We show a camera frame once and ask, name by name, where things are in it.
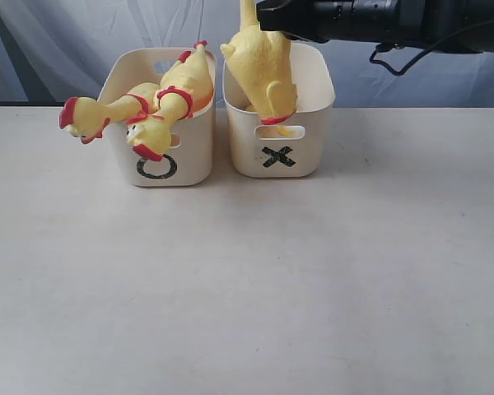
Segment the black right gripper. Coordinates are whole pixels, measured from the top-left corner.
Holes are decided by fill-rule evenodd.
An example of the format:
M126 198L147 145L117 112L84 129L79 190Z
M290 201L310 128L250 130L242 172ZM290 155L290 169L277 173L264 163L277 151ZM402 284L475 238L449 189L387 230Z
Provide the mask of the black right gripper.
M256 16L262 31L319 44L342 40L351 30L353 1L261 1Z

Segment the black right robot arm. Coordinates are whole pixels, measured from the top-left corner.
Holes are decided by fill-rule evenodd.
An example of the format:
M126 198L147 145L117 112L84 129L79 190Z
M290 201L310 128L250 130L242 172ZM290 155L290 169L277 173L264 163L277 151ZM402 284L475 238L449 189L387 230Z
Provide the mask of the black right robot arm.
M438 53L494 53L494 1L262 1L260 27L292 40L370 42Z

